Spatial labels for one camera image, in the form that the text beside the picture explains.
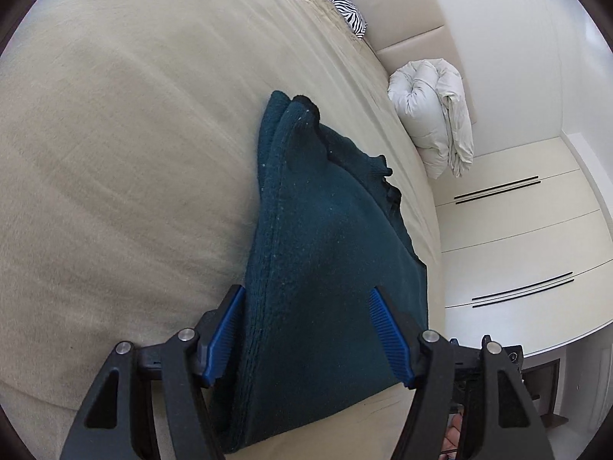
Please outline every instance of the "teal fleece cloth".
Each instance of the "teal fleece cloth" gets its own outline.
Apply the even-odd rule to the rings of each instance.
[[[394,385],[369,318],[383,285],[427,327],[426,267],[385,157],[320,124],[306,97],[272,93],[259,134],[259,221],[244,337],[211,409],[226,452],[301,427]]]

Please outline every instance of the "white wall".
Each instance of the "white wall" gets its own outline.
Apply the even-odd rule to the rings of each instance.
[[[577,0],[438,1],[474,97],[476,155],[562,129],[613,153],[613,57]]]

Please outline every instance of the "metal screw head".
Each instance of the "metal screw head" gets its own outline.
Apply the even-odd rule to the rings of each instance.
[[[434,330],[424,330],[422,332],[422,337],[424,338],[426,342],[430,342],[430,343],[436,342],[441,338],[438,332],[435,332]]]
[[[195,336],[195,332],[194,329],[183,329],[179,331],[177,336],[183,341],[192,340]]]
[[[487,346],[485,347],[493,355],[499,355],[500,353],[502,353],[502,346],[498,344],[497,342],[494,342],[494,341],[488,342]]]
[[[132,349],[132,345],[129,342],[120,342],[119,344],[117,344],[117,346],[115,346],[115,352],[118,355],[125,355],[127,352],[129,352]]]

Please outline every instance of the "dark green towel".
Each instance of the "dark green towel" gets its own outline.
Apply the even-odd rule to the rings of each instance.
[[[320,124],[308,98],[272,94],[260,128],[244,343],[229,423],[218,421],[226,451],[397,382],[370,323],[370,290],[385,286],[423,328],[428,317],[426,268],[400,216],[400,191],[385,181],[391,174],[384,156],[370,158]],[[229,408],[228,384],[221,389],[213,408]]]

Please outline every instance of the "bed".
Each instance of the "bed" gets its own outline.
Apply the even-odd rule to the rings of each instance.
[[[328,0],[38,0],[0,57],[0,403],[36,459],[117,341],[161,342],[241,282],[274,89],[385,154],[443,330],[433,197],[387,80]],[[387,459],[410,402],[398,385],[231,458]]]

